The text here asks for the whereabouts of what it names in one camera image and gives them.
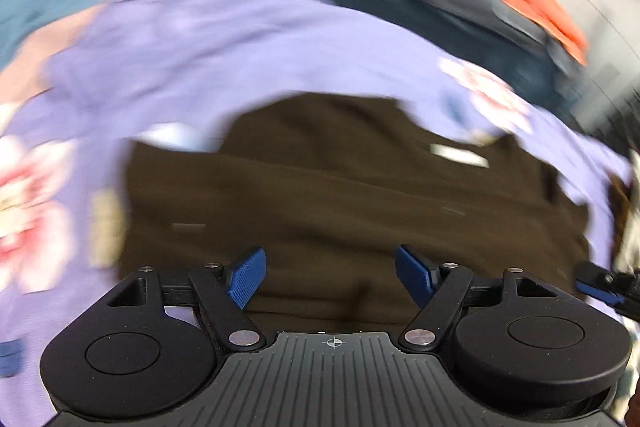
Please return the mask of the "dark brown sweater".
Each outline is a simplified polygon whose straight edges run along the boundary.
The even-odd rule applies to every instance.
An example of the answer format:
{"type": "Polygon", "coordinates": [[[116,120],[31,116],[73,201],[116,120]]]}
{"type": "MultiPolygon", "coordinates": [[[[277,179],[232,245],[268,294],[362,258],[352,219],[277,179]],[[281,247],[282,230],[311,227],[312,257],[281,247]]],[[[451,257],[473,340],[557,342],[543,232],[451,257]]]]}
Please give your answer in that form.
{"type": "Polygon", "coordinates": [[[444,139],[390,98],[295,95],[236,118],[215,153],[138,144],[126,187],[120,273],[262,247],[267,275],[247,312],[266,333],[399,331],[416,313],[395,274],[401,245],[563,291],[589,257],[588,210],[554,167],[512,135],[444,139]]]}

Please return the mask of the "folded clothes pile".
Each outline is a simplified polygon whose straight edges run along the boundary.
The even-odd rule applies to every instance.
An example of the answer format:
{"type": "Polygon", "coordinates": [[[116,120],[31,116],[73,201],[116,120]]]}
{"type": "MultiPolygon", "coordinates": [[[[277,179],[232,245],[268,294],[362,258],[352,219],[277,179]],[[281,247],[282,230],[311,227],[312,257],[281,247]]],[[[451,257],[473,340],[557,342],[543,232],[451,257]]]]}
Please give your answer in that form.
{"type": "Polygon", "coordinates": [[[608,202],[613,217],[612,267],[623,273],[639,269],[639,169],[625,183],[611,174],[608,202]]]}

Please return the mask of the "purple floral bed sheet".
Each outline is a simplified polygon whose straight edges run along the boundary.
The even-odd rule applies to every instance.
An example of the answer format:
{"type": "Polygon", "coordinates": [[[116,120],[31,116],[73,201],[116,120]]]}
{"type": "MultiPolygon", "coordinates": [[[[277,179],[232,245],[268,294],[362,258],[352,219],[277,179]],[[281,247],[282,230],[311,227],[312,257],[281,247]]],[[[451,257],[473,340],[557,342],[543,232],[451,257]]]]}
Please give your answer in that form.
{"type": "Polygon", "coordinates": [[[100,297],[110,259],[91,228],[94,201],[122,189],[133,139],[171,124],[216,146],[247,109],[299,91],[396,98],[420,126],[457,141],[511,132],[559,170],[565,193],[589,207],[594,261],[608,261],[609,173],[628,162],[519,98],[501,79],[405,28],[329,0],[110,0],[38,29],[1,76],[29,100],[1,131],[3,168],[46,180],[24,220],[33,239],[1,263],[1,336],[24,343],[20,373],[1,383],[8,426],[53,413],[38,374],[44,345],[100,297]]]}

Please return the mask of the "orange cloth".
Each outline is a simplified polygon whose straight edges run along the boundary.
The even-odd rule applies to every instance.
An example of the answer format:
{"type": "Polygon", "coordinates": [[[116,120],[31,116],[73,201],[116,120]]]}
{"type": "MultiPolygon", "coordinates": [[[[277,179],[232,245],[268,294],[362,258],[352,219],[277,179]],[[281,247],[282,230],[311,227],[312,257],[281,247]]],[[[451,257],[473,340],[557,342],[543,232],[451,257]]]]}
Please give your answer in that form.
{"type": "Polygon", "coordinates": [[[506,6],[547,31],[574,60],[586,67],[589,42],[584,32],[556,0],[501,0],[506,6]]]}

